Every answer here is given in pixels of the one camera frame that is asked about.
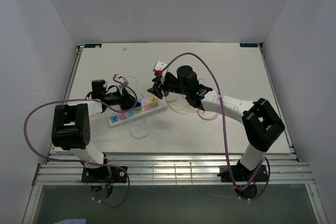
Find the yellow charger plug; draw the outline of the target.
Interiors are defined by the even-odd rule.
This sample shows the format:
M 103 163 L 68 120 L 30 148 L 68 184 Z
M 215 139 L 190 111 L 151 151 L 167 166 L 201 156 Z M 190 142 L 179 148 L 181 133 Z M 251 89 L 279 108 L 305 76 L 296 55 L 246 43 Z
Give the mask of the yellow charger plug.
M 158 98 L 156 96 L 153 96 L 149 99 L 149 104 L 150 104 L 150 107 L 155 107 L 155 106 L 158 106 Z

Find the white colourful power strip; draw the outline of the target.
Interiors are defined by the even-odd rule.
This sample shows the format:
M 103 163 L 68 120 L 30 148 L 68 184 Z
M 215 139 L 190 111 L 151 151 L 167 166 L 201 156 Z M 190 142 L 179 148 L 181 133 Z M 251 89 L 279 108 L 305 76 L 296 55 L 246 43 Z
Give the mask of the white colourful power strip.
M 150 115 L 167 110 L 166 103 L 159 103 L 158 106 L 150 107 L 149 104 L 143 105 L 142 109 L 132 110 L 126 113 L 113 114 L 107 117 L 107 124 L 113 129 L 124 124 L 135 122 Z

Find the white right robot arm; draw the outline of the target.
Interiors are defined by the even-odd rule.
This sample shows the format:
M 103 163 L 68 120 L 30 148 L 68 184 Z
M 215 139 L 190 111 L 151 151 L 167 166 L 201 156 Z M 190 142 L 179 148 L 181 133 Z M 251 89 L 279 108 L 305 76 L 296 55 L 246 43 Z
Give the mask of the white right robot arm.
M 159 99 L 170 93 L 180 94 L 185 96 L 191 107 L 224 115 L 244 126 L 249 144 L 237 164 L 237 174 L 242 180 L 254 177 L 264 154 L 285 130 L 283 121 L 270 102 L 263 98 L 253 102 L 221 96 L 212 88 L 200 84 L 190 66 L 179 67 L 174 76 L 168 72 L 165 63 L 158 61 L 153 72 L 153 86 L 148 92 Z

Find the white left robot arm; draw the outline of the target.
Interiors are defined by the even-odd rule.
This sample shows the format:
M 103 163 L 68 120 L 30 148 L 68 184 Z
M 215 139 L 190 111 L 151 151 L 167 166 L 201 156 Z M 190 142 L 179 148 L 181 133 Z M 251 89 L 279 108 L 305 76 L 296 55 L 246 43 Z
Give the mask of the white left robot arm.
M 80 159 L 84 167 L 93 169 L 94 177 L 105 182 L 111 168 L 105 165 L 105 155 L 91 142 L 90 118 L 118 106 L 114 112 L 128 112 L 138 106 L 138 98 L 124 76 L 116 76 L 116 83 L 107 86 L 105 80 L 93 80 L 91 91 L 77 104 L 55 107 L 51 140 L 53 146 L 69 151 Z

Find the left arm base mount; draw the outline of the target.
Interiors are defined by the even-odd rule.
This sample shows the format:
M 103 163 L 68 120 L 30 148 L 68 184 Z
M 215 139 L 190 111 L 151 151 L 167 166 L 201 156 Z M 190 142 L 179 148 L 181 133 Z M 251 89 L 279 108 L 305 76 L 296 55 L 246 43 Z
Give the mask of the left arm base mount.
M 86 168 L 82 170 L 82 183 L 126 183 L 127 177 L 119 167 Z

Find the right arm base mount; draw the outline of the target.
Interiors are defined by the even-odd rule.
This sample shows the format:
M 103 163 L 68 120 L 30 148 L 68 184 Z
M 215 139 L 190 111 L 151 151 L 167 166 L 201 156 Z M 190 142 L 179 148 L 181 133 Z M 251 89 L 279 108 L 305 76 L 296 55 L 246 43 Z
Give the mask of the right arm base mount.
M 268 178 L 268 171 L 265 165 L 261 165 L 259 168 L 255 168 L 252 171 L 247 170 L 241 165 L 232 165 L 232 174 L 235 182 L 248 182 L 251 178 L 253 183 L 266 182 Z M 217 176 L 221 179 L 221 182 L 231 182 L 228 166 L 223 165 L 219 167 L 219 173 Z

